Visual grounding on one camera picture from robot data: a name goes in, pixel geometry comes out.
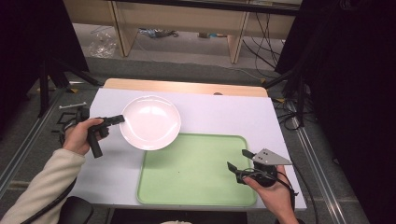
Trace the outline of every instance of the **person's left hand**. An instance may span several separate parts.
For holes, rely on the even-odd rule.
[[[64,149],[76,152],[84,156],[90,150],[90,144],[87,142],[88,129],[93,125],[98,125],[103,119],[87,119],[80,122],[75,127],[66,130]]]

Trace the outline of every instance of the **wooden cabinet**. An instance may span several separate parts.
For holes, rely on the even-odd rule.
[[[227,35],[232,63],[238,61],[243,36],[262,37],[262,28],[255,13],[100,0],[64,0],[64,4],[73,23],[114,26],[122,56],[130,53],[139,28]],[[261,25],[266,26],[266,14],[258,14],[258,17]],[[271,15],[269,36],[286,39],[293,21],[294,17],[291,16]]]

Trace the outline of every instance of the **green cutting board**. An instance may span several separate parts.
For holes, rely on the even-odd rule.
[[[251,206],[255,192],[236,183],[227,161],[245,169],[245,138],[236,135],[180,133],[160,150],[147,151],[137,199],[147,204]]]

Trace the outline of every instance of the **person's right hand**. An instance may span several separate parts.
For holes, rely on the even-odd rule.
[[[80,155],[85,155],[90,150],[90,144],[87,142],[88,129],[93,125],[98,125],[103,122],[103,119],[87,119],[80,122],[75,127],[70,127],[66,130],[64,149],[76,152]]]
[[[276,169],[280,173],[286,174],[283,165],[278,165]],[[278,174],[277,178],[289,184],[285,176]],[[244,181],[247,185],[256,190],[262,198],[262,202],[277,217],[281,224],[298,223],[291,207],[290,191],[285,186],[276,181],[273,186],[265,188],[250,177],[244,178]]]

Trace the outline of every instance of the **sleeve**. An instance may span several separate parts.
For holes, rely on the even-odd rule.
[[[66,149],[54,151],[44,169],[35,176],[27,190],[6,212],[1,224],[22,223],[63,193],[78,175],[85,158]],[[34,223],[58,223],[65,200]]]

